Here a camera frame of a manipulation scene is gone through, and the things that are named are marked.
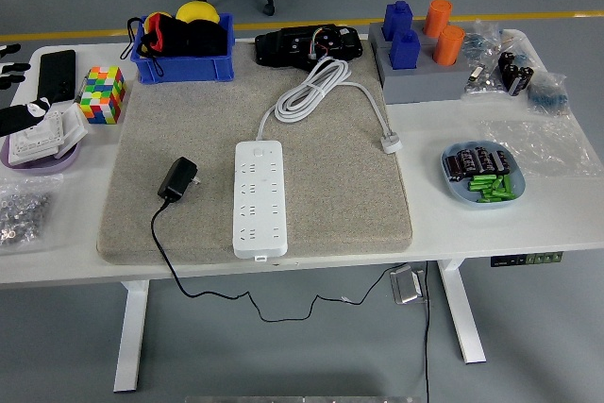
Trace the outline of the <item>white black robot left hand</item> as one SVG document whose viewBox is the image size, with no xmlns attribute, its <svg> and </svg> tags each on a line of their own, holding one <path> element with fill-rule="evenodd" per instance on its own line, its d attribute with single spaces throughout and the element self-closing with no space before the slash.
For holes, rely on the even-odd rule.
<svg viewBox="0 0 604 403">
<path fill-rule="evenodd" d="M 24 72 L 29 70 L 31 65 L 28 63 L 5 62 L 1 64 L 1 90 L 9 89 L 13 84 L 18 84 L 25 80 Z M 46 97 L 41 97 L 35 101 L 9 106 L 1 109 L 1 136 L 10 134 L 36 126 L 45 117 L 51 109 L 51 102 Z"/>
</svg>

